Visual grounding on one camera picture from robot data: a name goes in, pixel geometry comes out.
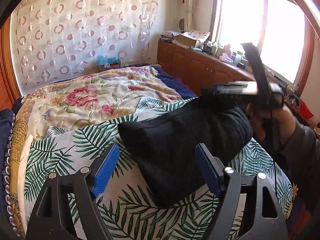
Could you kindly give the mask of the right forearm grey sleeve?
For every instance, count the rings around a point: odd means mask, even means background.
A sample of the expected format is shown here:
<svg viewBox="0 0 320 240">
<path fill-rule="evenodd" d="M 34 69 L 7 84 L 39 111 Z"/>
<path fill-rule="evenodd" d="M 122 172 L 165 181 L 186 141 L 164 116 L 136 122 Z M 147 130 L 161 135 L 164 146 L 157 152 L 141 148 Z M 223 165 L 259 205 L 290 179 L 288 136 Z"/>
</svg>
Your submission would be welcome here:
<svg viewBox="0 0 320 240">
<path fill-rule="evenodd" d="M 306 208 L 313 213 L 319 205 L 319 140 L 314 131 L 296 122 L 295 131 L 280 153 L 286 158 Z"/>
</svg>

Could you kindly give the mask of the right hand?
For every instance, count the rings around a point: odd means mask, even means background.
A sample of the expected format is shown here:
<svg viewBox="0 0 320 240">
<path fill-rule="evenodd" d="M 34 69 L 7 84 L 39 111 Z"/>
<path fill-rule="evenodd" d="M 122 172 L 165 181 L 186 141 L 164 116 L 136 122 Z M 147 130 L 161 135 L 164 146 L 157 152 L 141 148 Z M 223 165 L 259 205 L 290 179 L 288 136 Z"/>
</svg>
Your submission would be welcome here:
<svg viewBox="0 0 320 240">
<path fill-rule="evenodd" d="M 296 129 L 296 120 L 286 105 L 276 109 L 259 109 L 250 103 L 246 114 L 250 117 L 253 138 L 257 142 L 269 137 L 271 144 L 275 142 L 285 146 Z"/>
</svg>

